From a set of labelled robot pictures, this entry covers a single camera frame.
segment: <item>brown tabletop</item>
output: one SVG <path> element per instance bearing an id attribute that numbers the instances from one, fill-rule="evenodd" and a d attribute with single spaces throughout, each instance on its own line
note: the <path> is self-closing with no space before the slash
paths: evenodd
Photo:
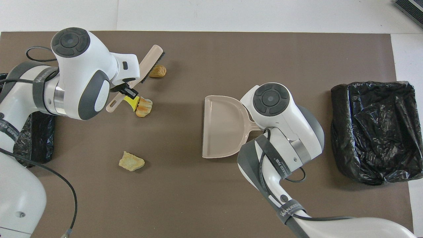
<path id="1" fill-rule="evenodd" d="M 333 86 L 396 80 L 390 35 L 94 33 L 111 52 L 133 53 L 139 60 L 153 44 L 160 45 L 166 52 L 160 64 L 168 72 L 136 87 L 154 103 L 146 118 L 136 117 L 127 104 L 88 121 L 56 117 L 55 152 L 47 165 L 77 192 L 73 238 L 294 237 L 239 172 L 236 155 L 201 157 L 204 97 L 240 99 L 267 82 L 287 86 L 325 131 L 323 154 L 304 166 L 307 180 L 282 183 L 308 214 L 380 217 L 412 230 L 407 183 L 371 187 L 352 182 L 338 171 L 330 144 Z M 2 33 L 0 72 L 25 61 L 28 47 L 49 46 L 53 35 Z M 124 150 L 144 158 L 146 165 L 135 172 L 119 167 Z M 47 207 L 32 237 L 60 237 L 72 219 L 71 192 L 56 176 L 31 171 L 47 192 Z"/>

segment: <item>white tile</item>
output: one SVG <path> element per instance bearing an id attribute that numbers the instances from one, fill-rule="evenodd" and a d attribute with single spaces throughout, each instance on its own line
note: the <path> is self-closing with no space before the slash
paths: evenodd
<path id="1" fill-rule="evenodd" d="M 398 81 L 409 81 L 416 92 L 420 123 L 423 122 L 423 34 L 391 35 Z M 423 179 L 408 182 L 414 234 L 423 237 Z"/>
<path id="2" fill-rule="evenodd" d="M 0 31 L 115 30 L 118 0 L 0 0 Z"/>
<path id="3" fill-rule="evenodd" d="M 117 30 L 423 33 L 391 0 L 119 0 Z"/>

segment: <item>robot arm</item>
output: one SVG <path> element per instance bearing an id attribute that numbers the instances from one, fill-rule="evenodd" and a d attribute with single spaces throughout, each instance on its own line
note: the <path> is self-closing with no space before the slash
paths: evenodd
<path id="1" fill-rule="evenodd" d="M 138 64 L 136 55 L 110 53 L 95 35 L 81 28 L 61 30 L 51 47 L 59 68 L 24 62 L 6 78 L 10 82 L 0 94 L 0 147 L 4 150 L 13 152 L 19 132 L 35 111 L 87 120 L 105 107 L 110 85 L 135 97 L 132 87 L 140 81 L 140 67 L 154 65 L 159 59 L 149 57 Z M 14 158 L 0 153 L 0 236 L 30 237 L 45 204 L 41 182 Z"/>
<path id="2" fill-rule="evenodd" d="M 280 186 L 280 180 L 321 154 L 323 130 L 314 116 L 295 105 L 288 89 L 278 83 L 253 87 L 241 102 L 265 133 L 247 142 L 238 154 L 244 177 L 301 238 L 415 238 L 405 227 L 378 218 L 311 218 Z"/>

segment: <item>black plastic bag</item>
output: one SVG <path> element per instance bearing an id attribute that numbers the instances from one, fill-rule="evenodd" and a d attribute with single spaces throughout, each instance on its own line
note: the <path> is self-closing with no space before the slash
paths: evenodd
<path id="1" fill-rule="evenodd" d="M 7 74 L 0 74 L 0 80 L 6 76 Z M 0 92 L 2 89 L 3 83 L 0 84 Z M 13 152 L 38 163 L 51 161 L 54 149 L 54 119 L 55 116 L 39 111 L 32 113 L 21 130 Z M 24 166 L 31 166 L 26 162 L 20 161 L 20 163 Z"/>
<path id="2" fill-rule="evenodd" d="M 331 89 L 332 150 L 338 169 L 369 185 L 423 177 L 414 87 L 355 82 Z"/>

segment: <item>dustpan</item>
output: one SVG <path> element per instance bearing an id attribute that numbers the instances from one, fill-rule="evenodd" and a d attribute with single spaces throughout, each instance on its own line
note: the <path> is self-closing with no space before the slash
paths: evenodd
<path id="1" fill-rule="evenodd" d="M 260 128 L 250 120 L 247 109 L 239 100 L 227 96 L 206 96 L 203 158 L 222 158 L 236 154 L 253 130 Z"/>

